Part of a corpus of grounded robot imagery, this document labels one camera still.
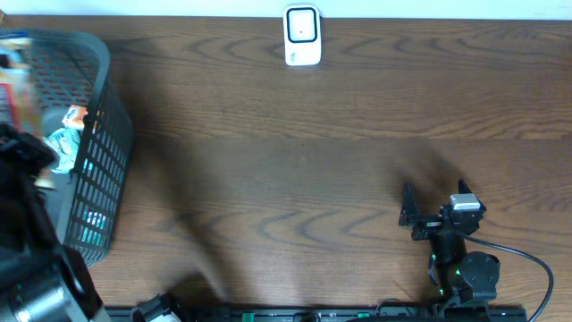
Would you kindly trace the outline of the teal wet-wipe packet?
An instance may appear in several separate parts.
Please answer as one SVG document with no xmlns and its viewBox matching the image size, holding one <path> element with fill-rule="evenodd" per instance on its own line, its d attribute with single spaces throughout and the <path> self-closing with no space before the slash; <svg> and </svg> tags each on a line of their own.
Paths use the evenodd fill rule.
<svg viewBox="0 0 572 322">
<path fill-rule="evenodd" d="M 80 133 L 78 130 L 61 128 L 53 132 L 43 141 L 57 156 L 57 166 L 52 168 L 56 174 L 67 174 L 75 166 L 76 157 L 80 147 Z"/>
</svg>

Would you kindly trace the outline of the orange tissue packet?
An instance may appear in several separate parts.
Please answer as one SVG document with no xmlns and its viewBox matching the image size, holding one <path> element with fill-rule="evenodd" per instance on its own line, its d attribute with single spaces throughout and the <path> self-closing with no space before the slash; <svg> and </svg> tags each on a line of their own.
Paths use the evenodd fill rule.
<svg viewBox="0 0 572 322">
<path fill-rule="evenodd" d="M 84 118 L 88 114 L 85 106 L 70 105 L 63 116 L 62 124 L 67 129 L 83 131 L 85 128 Z"/>
</svg>

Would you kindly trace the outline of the large yellow snack bag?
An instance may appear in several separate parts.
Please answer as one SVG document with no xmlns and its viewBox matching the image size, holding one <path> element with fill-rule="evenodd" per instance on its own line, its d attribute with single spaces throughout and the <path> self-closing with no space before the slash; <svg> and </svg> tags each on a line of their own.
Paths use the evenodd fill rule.
<svg viewBox="0 0 572 322">
<path fill-rule="evenodd" d="M 1 123 L 39 137 L 42 120 L 29 63 L 31 48 L 26 32 L 1 35 Z"/>
</svg>

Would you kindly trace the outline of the green Kleenex tissue packet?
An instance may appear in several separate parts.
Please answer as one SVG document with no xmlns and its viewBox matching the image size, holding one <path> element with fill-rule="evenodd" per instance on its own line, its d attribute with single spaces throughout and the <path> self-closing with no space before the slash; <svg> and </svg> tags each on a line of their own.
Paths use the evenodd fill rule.
<svg viewBox="0 0 572 322">
<path fill-rule="evenodd" d="M 101 213 L 89 211 L 86 212 L 82 219 L 86 225 L 82 228 L 80 240 L 92 245 L 101 246 L 105 237 L 108 220 Z"/>
</svg>

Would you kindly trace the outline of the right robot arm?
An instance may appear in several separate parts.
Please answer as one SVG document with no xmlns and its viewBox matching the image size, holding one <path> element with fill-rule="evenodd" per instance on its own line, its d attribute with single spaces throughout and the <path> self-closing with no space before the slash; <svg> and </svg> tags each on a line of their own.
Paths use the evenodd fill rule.
<svg viewBox="0 0 572 322">
<path fill-rule="evenodd" d="M 467 251 L 465 240 L 479 229 L 485 205 L 458 181 L 458 193 L 440 206 L 438 213 L 423 215 L 409 184 L 403 186 L 399 226 L 412 229 L 414 241 L 428 241 L 431 247 L 429 274 L 440 290 L 433 314 L 445 318 L 454 309 L 485 309 L 497 297 L 500 262 L 481 251 Z"/>
</svg>

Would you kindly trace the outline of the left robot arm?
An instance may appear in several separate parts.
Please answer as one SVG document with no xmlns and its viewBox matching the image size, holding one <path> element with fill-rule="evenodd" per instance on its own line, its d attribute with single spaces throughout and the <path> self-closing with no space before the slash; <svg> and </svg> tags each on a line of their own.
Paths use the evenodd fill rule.
<svg viewBox="0 0 572 322">
<path fill-rule="evenodd" d="M 36 137 L 1 126 L 1 319 L 3 321 L 180 321 L 158 295 L 132 309 L 106 309 L 82 255 L 59 241 L 35 181 L 54 161 Z"/>
</svg>

